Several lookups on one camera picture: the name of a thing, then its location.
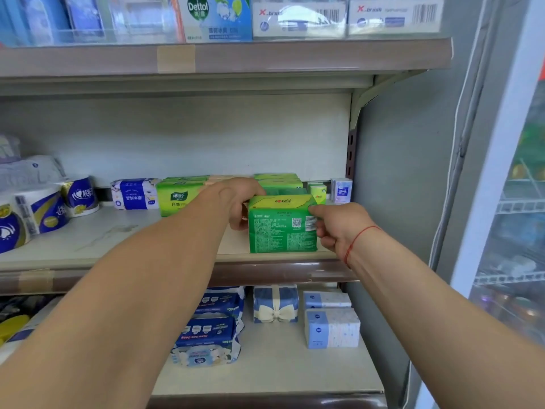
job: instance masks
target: dettol logo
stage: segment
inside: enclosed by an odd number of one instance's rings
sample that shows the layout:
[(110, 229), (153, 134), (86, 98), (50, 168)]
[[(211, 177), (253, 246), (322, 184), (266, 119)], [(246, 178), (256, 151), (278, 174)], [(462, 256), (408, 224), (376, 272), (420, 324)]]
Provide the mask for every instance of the dettol logo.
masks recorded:
[(187, 9), (195, 20), (204, 20), (208, 17), (207, 0), (187, 0)]

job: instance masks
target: beige tape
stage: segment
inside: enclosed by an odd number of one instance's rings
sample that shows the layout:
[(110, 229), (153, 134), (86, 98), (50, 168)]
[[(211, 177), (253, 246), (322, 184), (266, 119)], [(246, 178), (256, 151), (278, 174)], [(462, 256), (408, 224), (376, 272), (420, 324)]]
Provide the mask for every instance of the beige tape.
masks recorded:
[(55, 271), (49, 268), (23, 271), (19, 274), (19, 293), (50, 293)]
[(195, 45), (157, 47), (159, 73), (195, 73)]

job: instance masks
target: forearm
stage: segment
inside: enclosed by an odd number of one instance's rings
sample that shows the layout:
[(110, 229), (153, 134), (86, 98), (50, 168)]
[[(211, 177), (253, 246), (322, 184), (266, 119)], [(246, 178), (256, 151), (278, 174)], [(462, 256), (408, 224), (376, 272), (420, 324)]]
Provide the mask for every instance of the forearm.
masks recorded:
[(210, 187), (106, 254), (0, 367), (6, 406), (144, 407), (210, 279), (232, 196)]
[(441, 409), (520, 407), (521, 399), (527, 407), (545, 405), (545, 351), (467, 301), (386, 233), (372, 228), (359, 236), (349, 264)]

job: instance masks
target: white ribbon bow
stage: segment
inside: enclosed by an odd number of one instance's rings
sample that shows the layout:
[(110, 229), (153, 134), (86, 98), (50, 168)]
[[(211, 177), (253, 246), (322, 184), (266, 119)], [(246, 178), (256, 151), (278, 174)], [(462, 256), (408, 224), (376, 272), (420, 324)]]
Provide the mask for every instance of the white ribbon bow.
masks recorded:
[(280, 308), (280, 287), (273, 285), (272, 287), (272, 308), (266, 305), (260, 305), (257, 311), (257, 318), (263, 323), (271, 323), (278, 319), (281, 322), (288, 322), (297, 317), (297, 311), (293, 304), (288, 304)]

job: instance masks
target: red string bracelet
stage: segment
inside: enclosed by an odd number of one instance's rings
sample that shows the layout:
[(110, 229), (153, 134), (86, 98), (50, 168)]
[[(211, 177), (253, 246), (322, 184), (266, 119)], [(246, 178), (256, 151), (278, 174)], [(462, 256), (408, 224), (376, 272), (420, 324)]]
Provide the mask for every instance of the red string bracelet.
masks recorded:
[(354, 238), (354, 240), (352, 241), (352, 243), (350, 244), (350, 247), (348, 247), (348, 250), (346, 250), (346, 254), (344, 255), (344, 264), (346, 264), (346, 266), (348, 267), (348, 254), (350, 254), (350, 252), (352, 251), (352, 248), (354, 247), (354, 243), (356, 242), (356, 240), (358, 239), (358, 237), (363, 234), (365, 231), (367, 231), (368, 229), (370, 228), (376, 228), (376, 229), (380, 229), (382, 231), (382, 229), (380, 227), (377, 227), (376, 225), (371, 225), (371, 226), (368, 226), (364, 229), (362, 229), (358, 235), (356, 235), (356, 237)]

